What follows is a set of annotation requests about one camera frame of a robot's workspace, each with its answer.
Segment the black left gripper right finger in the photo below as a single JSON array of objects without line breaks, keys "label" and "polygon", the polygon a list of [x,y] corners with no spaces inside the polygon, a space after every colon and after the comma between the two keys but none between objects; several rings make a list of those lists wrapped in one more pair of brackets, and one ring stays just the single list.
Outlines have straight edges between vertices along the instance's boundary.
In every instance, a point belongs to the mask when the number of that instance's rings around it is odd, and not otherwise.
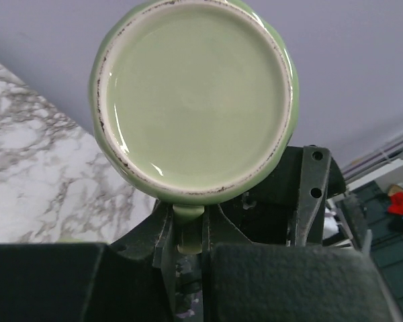
[{"label": "black left gripper right finger", "polygon": [[253,243],[223,214],[202,224],[205,321],[403,321],[370,258],[359,249]]}]

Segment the pale green mug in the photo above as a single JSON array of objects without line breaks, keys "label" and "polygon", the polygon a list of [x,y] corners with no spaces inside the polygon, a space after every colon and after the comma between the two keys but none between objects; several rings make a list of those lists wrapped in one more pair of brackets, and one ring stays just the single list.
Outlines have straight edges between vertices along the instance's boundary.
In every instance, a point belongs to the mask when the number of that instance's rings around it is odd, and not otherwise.
[{"label": "pale green mug", "polygon": [[279,164],[298,74],[281,36],[242,1],[145,1],[104,37],[89,104],[106,158],[172,205],[179,251],[198,254],[189,225]]}]

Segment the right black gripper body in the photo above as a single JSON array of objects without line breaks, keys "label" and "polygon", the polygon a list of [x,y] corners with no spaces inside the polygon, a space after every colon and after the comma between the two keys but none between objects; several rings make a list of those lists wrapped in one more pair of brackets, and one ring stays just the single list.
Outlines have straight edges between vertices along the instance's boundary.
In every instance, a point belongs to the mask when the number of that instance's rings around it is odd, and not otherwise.
[{"label": "right black gripper body", "polygon": [[327,199],[345,191],[330,150],[288,146],[273,172],[221,208],[252,242],[322,244]]}]

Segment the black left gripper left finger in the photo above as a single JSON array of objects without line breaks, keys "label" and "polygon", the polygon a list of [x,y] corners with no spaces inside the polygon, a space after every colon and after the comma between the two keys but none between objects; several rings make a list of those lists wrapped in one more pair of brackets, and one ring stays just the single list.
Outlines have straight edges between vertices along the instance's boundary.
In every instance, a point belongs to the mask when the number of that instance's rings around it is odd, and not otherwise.
[{"label": "black left gripper left finger", "polygon": [[0,244],[0,321],[172,321],[173,212],[112,244]]}]

